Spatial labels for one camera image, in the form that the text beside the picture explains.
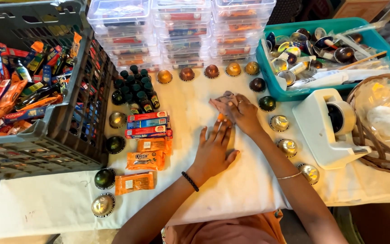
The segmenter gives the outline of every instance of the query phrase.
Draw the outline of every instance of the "stacked plastic boxes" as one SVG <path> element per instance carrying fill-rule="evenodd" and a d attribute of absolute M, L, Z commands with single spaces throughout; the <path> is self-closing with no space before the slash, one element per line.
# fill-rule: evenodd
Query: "stacked plastic boxes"
<path fill-rule="evenodd" d="M 215 62 L 254 57 L 276 0 L 212 0 L 211 57 Z"/>
<path fill-rule="evenodd" d="M 203 67 L 210 59 L 211 0 L 152 0 L 163 66 Z"/>
<path fill-rule="evenodd" d="M 159 70 L 161 59 L 151 0 L 92 0 L 87 20 L 118 72 L 131 65 Z"/>

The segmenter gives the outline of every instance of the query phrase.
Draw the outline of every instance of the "teal plastic tray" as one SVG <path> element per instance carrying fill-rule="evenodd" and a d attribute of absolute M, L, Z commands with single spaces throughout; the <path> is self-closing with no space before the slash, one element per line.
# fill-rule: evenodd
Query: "teal plastic tray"
<path fill-rule="evenodd" d="M 264 38 L 268 33 L 274 32 L 276 36 L 286 35 L 290 36 L 291 33 L 295 32 L 299 28 L 305 28 L 311 33 L 317 27 L 321 27 L 329 31 L 334 31 L 339 33 L 346 31 L 355 27 L 363 26 L 368 24 L 365 19 L 361 18 L 343 18 L 343 19 L 324 19 L 316 21 L 306 21 L 306 22 L 296 22 L 296 23 L 287 23 L 287 24 L 278 24 L 278 25 L 269 25 L 264 29 Z M 370 47 L 375 47 L 380 50 L 386 50 L 387 56 L 390 60 L 390 45 L 377 33 L 375 30 L 367 30 L 361 32 L 363 36 L 362 43 L 367 44 Z M 267 58 L 264 55 L 263 47 L 261 43 L 257 47 L 257 61 L 261 67 L 261 73 L 267 83 L 270 95 L 274 97 L 277 101 L 287 102 L 287 101 L 300 101 L 305 99 L 311 92 L 324 89 L 324 88 L 334 88 L 337 89 L 340 93 L 341 91 L 348 91 L 353 89 L 356 84 L 347 84 L 347 85 L 338 85 L 338 86 L 326 86 L 320 88 L 311 88 L 311 89 L 302 89 L 297 91 L 284 91 L 280 88 L 278 82 L 276 81 L 275 75 L 270 68 Z"/>

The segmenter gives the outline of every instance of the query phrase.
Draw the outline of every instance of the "gray plastic crate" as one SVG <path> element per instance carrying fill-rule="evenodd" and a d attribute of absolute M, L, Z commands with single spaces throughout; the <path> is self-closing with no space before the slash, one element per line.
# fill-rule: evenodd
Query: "gray plastic crate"
<path fill-rule="evenodd" d="M 97 170 L 107 164 L 104 126 L 115 67 L 93 38 L 84 3 L 50 3 L 0 4 L 0 42 L 8 47 L 29 50 L 36 40 L 69 47 L 74 31 L 82 35 L 63 102 L 49 106 L 24 133 L 0 137 L 0 178 Z M 83 81 L 86 89 L 81 89 Z M 92 87 L 97 90 L 93 95 L 86 92 Z M 75 109 L 77 103 L 82 111 Z"/>

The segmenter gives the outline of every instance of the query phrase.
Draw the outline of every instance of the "hand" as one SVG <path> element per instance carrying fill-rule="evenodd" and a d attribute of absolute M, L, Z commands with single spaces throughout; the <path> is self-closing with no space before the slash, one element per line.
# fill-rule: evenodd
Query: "hand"
<path fill-rule="evenodd" d="M 260 121 L 257 118 L 258 108 L 241 94 L 237 94 L 236 98 L 238 107 L 234 103 L 229 102 L 228 109 L 230 111 L 228 116 L 232 116 L 237 126 L 250 137 L 263 133 L 263 127 L 261 127 Z"/>
<path fill-rule="evenodd" d="M 198 187 L 227 169 L 240 153 L 234 150 L 228 157 L 225 155 L 231 135 L 231 126 L 226 119 L 215 122 L 208 139 L 205 139 L 206 132 L 207 126 L 201 130 L 195 161 L 186 172 Z"/>

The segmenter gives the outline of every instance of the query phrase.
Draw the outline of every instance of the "person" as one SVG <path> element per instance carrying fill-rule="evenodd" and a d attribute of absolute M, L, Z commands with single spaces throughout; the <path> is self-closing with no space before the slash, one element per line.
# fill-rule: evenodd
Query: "person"
<path fill-rule="evenodd" d="M 228 117 L 261 149 L 269 162 L 279 185 L 293 210 L 315 244 L 345 244 L 332 214 L 306 178 L 276 147 L 257 119 L 258 108 L 237 94 L 237 106 L 228 104 Z M 238 150 L 226 156 L 230 139 L 229 121 L 218 120 L 206 138 L 207 127 L 201 130 L 198 151 L 186 174 L 202 191 L 210 178 L 226 170 L 239 154 Z M 178 178 L 165 191 L 133 215 L 116 234 L 112 244 L 148 244 L 166 225 L 180 205 L 195 191 L 184 177 Z M 209 221 L 165 229 L 167 244 L 209 243 L 285 243 L 276 213 L 263 213 L 231 220 Z"/>

